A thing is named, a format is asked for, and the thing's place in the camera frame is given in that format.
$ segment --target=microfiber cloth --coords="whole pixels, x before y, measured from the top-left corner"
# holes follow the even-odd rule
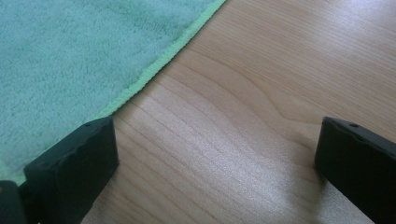
[[[0,0],[0,179],[108,116],[224,0]]]

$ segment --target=wooden table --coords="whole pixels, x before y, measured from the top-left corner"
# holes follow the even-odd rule
[[[323,116],[396,141],[396,2],[229,0],[115,115],[83,223],[371,223],[314,168]]]

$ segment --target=wood grain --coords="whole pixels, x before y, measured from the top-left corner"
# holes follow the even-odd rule
[[[229,0],[115,118],[83,223],[371,223],[314,168],[323,116],[396,141],[396,2]]]

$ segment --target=green hem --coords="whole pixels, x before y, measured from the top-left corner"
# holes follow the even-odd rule
[[[131,84],[128,89],[122,91],[120,95],[110,104],[105,106],[93,119],[99,119],[114,113],[118,108],[124,105],[129,99],[135,94],[142,90],[146,84],[167,64],[169,63],[177,53],[187,45],[187,43],[198,33],[198,31],[205,25],[205,23],[215,14],[215,12],[221,7],[225,0],[215,0],[210,6],[195,20],[178,40],[176,40],[166,52],[160,56],[157,61],[147,67],[139,79]]]

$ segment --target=green towel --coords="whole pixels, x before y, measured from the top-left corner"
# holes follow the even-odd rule
[[[0,0],[0,179],[108,116],[224,0]]]

